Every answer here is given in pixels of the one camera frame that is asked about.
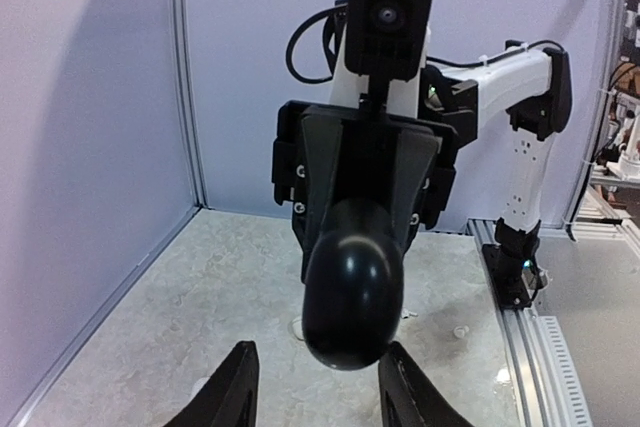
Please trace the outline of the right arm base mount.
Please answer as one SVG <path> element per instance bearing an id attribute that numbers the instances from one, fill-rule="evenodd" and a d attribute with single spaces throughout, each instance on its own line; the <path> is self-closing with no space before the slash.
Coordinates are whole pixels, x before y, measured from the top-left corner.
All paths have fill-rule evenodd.
<path id="1" fill-rule="evenodd" d="M 539 242 L 523 253 L 509 253 L 502 245 L 483 244 L 481 253 L 488 269 L 493 292 L 501 310 L 531 307 L 547 285 L 538 266 Z"/>

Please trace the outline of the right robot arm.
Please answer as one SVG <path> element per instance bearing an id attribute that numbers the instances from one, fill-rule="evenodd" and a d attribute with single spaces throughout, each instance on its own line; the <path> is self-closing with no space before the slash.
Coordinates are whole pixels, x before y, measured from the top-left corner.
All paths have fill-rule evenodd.
<path id="1" fill-rule="evenodd" d="M 343 37 L 323 47 L 337 90 L 329 105 L 290 101 L 278 113 L 272 181 L 277 203 L 293 204 L 292 226 L 305 260 L 328 231 L 336 208 L 406 252 L 419 227 L 432 228 L 448 202 L 458 151 L 505 113 L 523 161 L 482 248 L 493 281 L 513 287 L 535 264 L 540 183 L 555 134 L 572 107 L 569 57 L 550 41 L 510 40 L 473 64 L 432 59 L 410 79 L 384 80 L 382 104 L 370 99 L 377 78 L 361 81 L 345 62 Z"/>

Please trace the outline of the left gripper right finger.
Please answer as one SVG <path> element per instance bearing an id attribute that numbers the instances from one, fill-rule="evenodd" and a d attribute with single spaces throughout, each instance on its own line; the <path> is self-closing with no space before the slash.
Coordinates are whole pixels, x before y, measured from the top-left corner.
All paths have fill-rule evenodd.
<path id="1" fill-rule="evenodd" d="M 378 363 L 384 427 L 472 427 L 418 366 L 401 343 L 393 341 Z"/>

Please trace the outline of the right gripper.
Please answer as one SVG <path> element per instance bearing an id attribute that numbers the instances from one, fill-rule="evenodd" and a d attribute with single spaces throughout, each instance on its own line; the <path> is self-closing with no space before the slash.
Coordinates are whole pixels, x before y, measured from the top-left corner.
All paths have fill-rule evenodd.
<path id="1" fill-rule="evenodd" d="M 418 227 L 433 227 L 455 178 L 457 131 L 446 123 L 302 101 L 278 111 L 272 174 L 277 204 L 290 202 L 305 278 L 331 207 L 382 206 L 404 257 Z"/>

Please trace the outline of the white stem earbud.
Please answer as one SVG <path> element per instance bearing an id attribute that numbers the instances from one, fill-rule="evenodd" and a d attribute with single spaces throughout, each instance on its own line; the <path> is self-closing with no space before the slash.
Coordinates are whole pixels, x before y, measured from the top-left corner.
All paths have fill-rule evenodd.
<path id="1" fill-rule="evenodd" d="M 415 313 L 415 312 L 413 312 L 413 311 L 406 310 L 406 309 L 404 309 L 404 310 L 401 312 L 401 318 L 402 318 L 403 320 L 405 320 L 405 319 L 410 319 L 410 318 L 416 318 L 417 316 L 418 316 L 418 314 L 417 314 L 417 313 Z"/>

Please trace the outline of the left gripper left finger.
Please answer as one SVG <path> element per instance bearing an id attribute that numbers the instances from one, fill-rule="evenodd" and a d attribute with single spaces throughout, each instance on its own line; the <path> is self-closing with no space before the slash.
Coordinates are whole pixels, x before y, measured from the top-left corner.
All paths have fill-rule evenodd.
<path id="1" fill-rule="evenodd" d="M 166 427 L 256 425 L 259 355 L 254 341 L 239 341 Z"/>

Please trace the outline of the black earbud charging case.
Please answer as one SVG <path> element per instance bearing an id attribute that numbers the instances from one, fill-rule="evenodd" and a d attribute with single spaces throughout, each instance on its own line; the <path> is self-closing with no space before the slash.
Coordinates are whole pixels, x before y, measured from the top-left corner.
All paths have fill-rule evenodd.
<path id="1" fill-rule="evenodd" d="M 355 371 L 385 354 L 402 310 L 403 260 L 382 206 L 346 199 L 331 207 L 304 280 L 303 338 L 319 362 Z"/>

